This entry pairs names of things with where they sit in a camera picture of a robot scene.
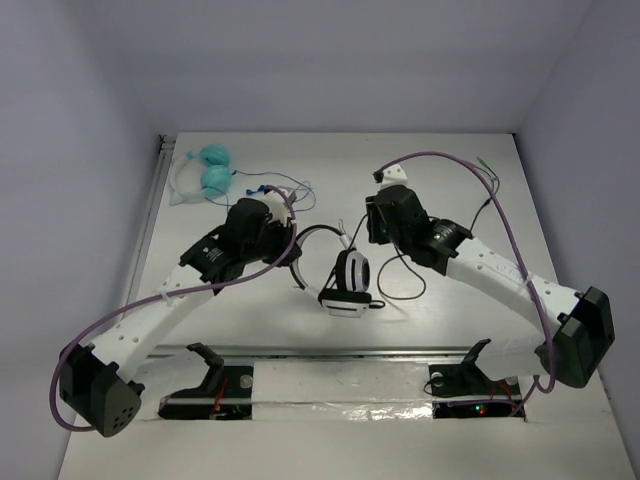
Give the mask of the aluminium rail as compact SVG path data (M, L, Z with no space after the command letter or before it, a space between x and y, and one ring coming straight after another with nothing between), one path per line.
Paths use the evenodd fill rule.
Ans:
M139 270L144 267L146 255L149 248L150 238L153 233L155 219L165 188L168 170L175 150L177 134L161 134L159 136L159 150L155 164L154 175L147 195L142 220L136 242L127 270L121 295L117 301L117 306L121 307L131 301L139 288Z
M388 347L388 348L333 348L333 347L257 347L216 346L209 348L225 358L382 358L382 357L464 357L469 347Z

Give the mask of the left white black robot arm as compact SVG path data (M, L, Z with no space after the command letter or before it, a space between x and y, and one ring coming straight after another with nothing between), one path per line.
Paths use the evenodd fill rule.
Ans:
M108 438L128 426L144 404L149 354L188 315L223 289L257 279L293 258L297 219L291 194L269 187L242 198L223 224L179 258L156 292L112 311L64 347L49 387L49 408L62 428ZM64 420L64 402L84 421Z

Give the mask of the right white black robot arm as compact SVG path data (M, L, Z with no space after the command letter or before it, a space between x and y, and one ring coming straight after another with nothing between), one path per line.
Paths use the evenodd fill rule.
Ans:
M465 227L432 219L403 185L365 200L372 243L391 243L415 264L462 282L524 318L538 333L504 342L478 341L452 377L483 393L508 377L549 375L585 387L615 340L609 297L547 281L491 250Z

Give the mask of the aluminium rail left side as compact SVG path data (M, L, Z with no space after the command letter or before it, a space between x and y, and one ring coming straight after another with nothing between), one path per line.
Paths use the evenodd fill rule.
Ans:
M159 150L155 164L154 175L147 195L142 220L136 242L127 270L121 295L117 301L117 306L121 307L131 301L139 288L139 270L144 267L146 255L149 248L150 238L153 233L155 219L165 188L168 170L175 150L177 134L161 134L159 136Z

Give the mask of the white foil-covered block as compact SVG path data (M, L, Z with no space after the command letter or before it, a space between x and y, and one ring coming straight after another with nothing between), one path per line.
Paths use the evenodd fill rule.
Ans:
M425 364L264 361L254 367L252 418L260 421L409 421L433 417Z

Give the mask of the teal white headphones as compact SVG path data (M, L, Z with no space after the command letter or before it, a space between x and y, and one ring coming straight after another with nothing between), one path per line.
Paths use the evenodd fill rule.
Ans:
M230 163L230 152L221 144L209 144L199 150L190 150L173 160L168 173L172 190L169 205L197 204L226 197L232 183ZM180 187L180 174L191 164L198 164L203 168L199 175L198 190Z

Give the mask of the aluminium rail front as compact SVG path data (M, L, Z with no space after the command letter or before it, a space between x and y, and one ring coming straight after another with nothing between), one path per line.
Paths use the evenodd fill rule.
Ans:
M382 358L382 357L464 357L469 347L388 347L388 348L333 348L333 347L257 347L216 346L209 348L225 358Z

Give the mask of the white black headphones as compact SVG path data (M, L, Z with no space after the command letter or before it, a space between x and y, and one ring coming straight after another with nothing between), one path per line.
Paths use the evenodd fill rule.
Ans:
M386 306L369 292L371 269L368 258L357 248L355 238L342 227L316 224L302 230L296 237L296 247L302 247L312 234L329 231L336 235L343 249L336 257L334 267L325 286L312 287L302 276L299 260L289 266L293 280L300 290L312 297L330 316L338 318L361 318L369 310L380 310Z

